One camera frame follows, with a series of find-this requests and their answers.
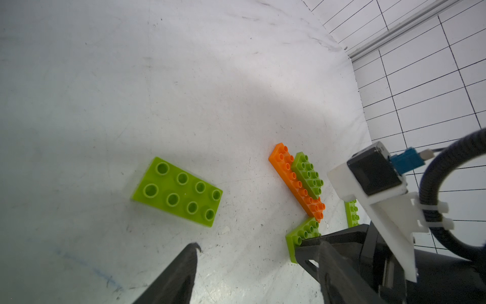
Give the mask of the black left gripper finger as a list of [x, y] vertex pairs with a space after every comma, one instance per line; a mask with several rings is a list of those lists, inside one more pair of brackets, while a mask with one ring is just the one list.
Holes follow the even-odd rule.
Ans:
[[190, 303], [200, 251], [188, 244], [134, 303]]

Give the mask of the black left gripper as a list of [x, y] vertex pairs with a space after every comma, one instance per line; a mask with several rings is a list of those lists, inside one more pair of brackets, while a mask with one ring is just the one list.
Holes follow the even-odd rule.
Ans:
[[325, 303], [485, 303], [485, 250], [471, 262], [415, 250], [417, 281], [373, 224], [304, 240], [297, 263], [319, 284]]

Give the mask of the green lego brick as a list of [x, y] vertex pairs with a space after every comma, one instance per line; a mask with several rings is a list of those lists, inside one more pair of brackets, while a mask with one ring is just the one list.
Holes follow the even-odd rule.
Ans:
[[132, 199], [212, 227], [223, 193], [214, 185], [156, 157], [134, 191]]
[[314, 200], [319, 199], [322, 194], [323, 180], [309, 161], [309, 157], [303, 152], [297, 153], [291, 165], [291, 170], [296, 173], [297, 179], [302, 182], [303, 187], [308, 191], [308, 195]]
[[345, 212], [347, 217], [348, 228], [359, 225], [360, 217], [358, 215], [357, 200], [345, 202]]
[[320, 223], [314, 218], [308, 218], [301, 223], [297, 228], [286, 235], [286, 243], [289, 251], [290, 260], [292, 263], [297, 263], [295, 257], [296, 248], [302, 245], [302, 242], [307, 239], [321, 236], [319, 232]]

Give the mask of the orange lego brick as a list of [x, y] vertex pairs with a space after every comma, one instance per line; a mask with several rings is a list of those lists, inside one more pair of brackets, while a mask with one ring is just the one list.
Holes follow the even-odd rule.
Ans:
[[298, 193], [302, 188], [302, 183], [297, 179], [296, 173], [291, 169], [294, 157], [289, 153], [288, 147], [283, 143], [278, 143], [268, 160], [287, 187], [293, 193]]
[[305, 188], [297, 192], [297, 200], [309, 217], [313, 217], [317, 222], [323, 219], [323, 212], [326, 209], [325, 204], [320, 198], [313, 199]]

